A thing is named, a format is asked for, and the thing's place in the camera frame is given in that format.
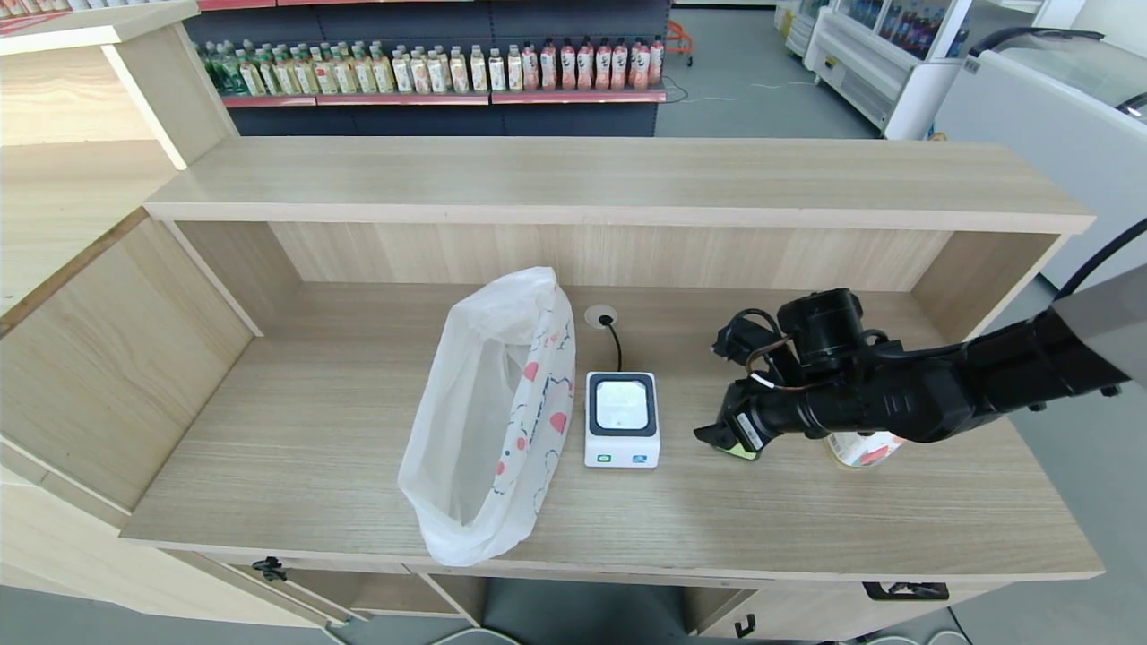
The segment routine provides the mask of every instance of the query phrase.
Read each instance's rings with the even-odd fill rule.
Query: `wooden panel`
[[[746,639],[849,640],[1000,586],[955,583],[949,585],[952,599],[946,603],[877,603],[868,598],[859,582],[778,581],[702,629],[701,636],[736,638],[736,623],[747,625],[751,613],[757,629]]]
[[[275,335],[255,340],[220,384],[124,535],[181,549],[274,545],[283,557],[432,564],[393,482],[442,322],[473,289],[304,283]],[[618,310],[626,367],[657,374],[662,464],[585,468],[578,393],[532,535],[484,572],[1056,580],[1102,569],[1006,419],[906,445],[861,471],[836,467],[825,445],[799,436],[771,444],[760,463],[697,442],[689,430],[711,422],[743,374],[709,351],[716,331],[746,306],[775,310],[803,294],[568,294],[579,373],[615,360],[609,334],[582,324],[583,308],[602,302]],[[859,296],[867,327],[908,349],[939,341],[908,294]]]
[[[955,233],[912,295],[946,342],[973,337],[1067,239],[1037,233]]]
[[[486,608],[486,578],[478,576],[436,576],[418,574],[471,625],[482,627]]]
[[[2,438],[128,513],[250,337],[146,219],[3,337]]]
[[[161,551],[118,539],[114,527],[47,491],[3,487],[0,495],[6,565],[78,595],[148,614],[313,625]]]
[[[192,244],[193,259],[202,261],[201,267],[218,279],[225,297],[234,298],[262,336],[303,282],[271,226],[265,222],[182,222],[175,226]]]
[[[457,616],[455,609],[436,589],[416,575],[368,574],[354,609],[372,614],[409,616]]]
[[[1078,233],[1092,220],[1000,146],[812,139],[242,137],[146,205],[241,222]]]
[[[179,170],[239,132],[182,24],[102,47],[153,137]]]
[[[99,47],[0,59],[0,119],[6,148],[155,139]]]
[[[155,141],[19,146],[0,154],[0,312],[87,251],[175,173]]]
[[[879,292],[911,289],[950,235],[677,226],[271,227],[306,281],[476,285],[548,265],[564,285]]]

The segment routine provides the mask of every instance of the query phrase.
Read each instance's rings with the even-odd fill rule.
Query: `wire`
[[[622,341],[617,340],[617,332],[614,331],[614,324],[612,322],[606,322],[606,328],[609,329],[609,333],[614,335],[614,345],[617,347],[617,370],[615,370],[615,372],[621,372],[622,371]]]
[[[461,638],[461,637],[470,635],[470,634],[489,634],[490,636],[493,636],[496,638],[501,638],[502,640],[505,640],[506,643],[509,643],[510,645],[522,645],[522,643],[520,640],[515,640],[514,638],[512,638],[512,637],[509,637],[509,636],[507,636],[507,635],[505,635],[505,634],[502,634],[500,631],[494,631],[492,629],[487,629],[487,628],[484,628],[484,627],[469,627],[469,628],[463,629],[462,631],[455,631],[454,634],[451,634],[450,636],[447,636],[445,638],[439,638],[438,640],[435,640],[430,645],[443,645],[443,643],[451,643],[455,638]]]
[[[1142,235],[1144,232],[1147,232],[1147,217],[1140,219],[1138,224],[1133,224],[1130,228],[1128,228],[1123,233],[1119,233],[1114,240],[1108,242],[1103,248],[1095,251],[1095,255],[1091,256],[1091,258],[1089,258],[1087,262],[1083,263],[1083,266],[1080,266],[1079,270],[1076,271],[1075,274],[1072,274],[1071,278],[1063,283],[1063,288],[1060,289],[1059,293],[1055,294],[1055,297],[1052,300],[1058,301],[1064,296],[1070,296],[1071,294],[1074,294],[1075,290],[1079,288],[1079,285],[1082,285],[1083,281],[1086,280],[1089,275],[1091,275],[1092,271],[1095,271],[1095,269],[1098,269],[1100,264],[1107,262],[1107,258],[1115,255],[1115,251],[1128,246],[1128,243],[1131,242],[1131,240],[1134,240],[1139,235]]]
[[[673,88],[677,90],[677,91],[679,91],[681,93],[681,96],[679,99],[673,99],[672,101],[665,101],[664,103],[662,103],[663,106],[671,106],[673,103],[680,103],[681,101],[684,101],[684,100],[686,100],[686,99],[689,98],[689,92],[686,88],[684,88],[680,85],[678,85],[677,81],[673,80],[672,77],[663,73],[663,75],[661,75],[661,78],[662,78],[662,80],[668,80],[668,81],[672,83],[673,84]]]

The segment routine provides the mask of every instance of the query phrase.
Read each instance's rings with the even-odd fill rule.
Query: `black cable on floor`
[[[960,630],[960,636],[962,636],[963,639],[968,642],[968,645],[972,645],[972,639],[968,638],[968,632],[963,631],[963,625],[960,624],[960,619],[955,617],[955,611],[953,611],[952,607],[949,606],[947,613],[952,615],[952,621],[955,622],[955,629]]]

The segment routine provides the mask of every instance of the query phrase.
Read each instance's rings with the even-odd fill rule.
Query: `cabinet door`
[[[0,487],[2,584],[107,600],[185,619],[314,627],[314,612],[221,580],[202,557],[171,555],[118,538],[118,530],[34,485]]]
[[[876,601],[859,582],[775,581],[751,595],[742,592],[741,598],[747,599],[727,613],[701,621],[699,631],[707,637],[747,640],[848,640],[999,586],[1002,583],[953,583],[949,584],[947,601]]]

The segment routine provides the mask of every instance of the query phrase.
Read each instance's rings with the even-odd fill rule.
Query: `gray floor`
[[[671,60],[668,73],[689,98],[661,108],[660,137],[871,138],[875,131],[827,88],[801,85],[809,72],[788,56],[767,11],[674,11],[697,40],[695,64]],[[680,98],[671,93],[670,99]],[[1029,285],[1000,314],[1008,324],[1046,306],[1045,285]],[[1013,421],[1063,496],[1109,573],[1080,582],[1016,584],[955,607],[976,645],[1131,645],[1147,634],[1147,393],[1089,396],[1051,404]],[[497,581],[485,622],[531,644],[632,645],[725,643],[686,638],[673,589]],[[353,645],[420,645],[465,627],[460,621],[376,619],[342,630]],[[936,612],[887,634],[921,643],[953,623]],[[91,645],[243,643],[320,645],[314,630],[163,619],[70,598],[0,588],[0,644]],[[490,645],[474,636],[455,645]]]

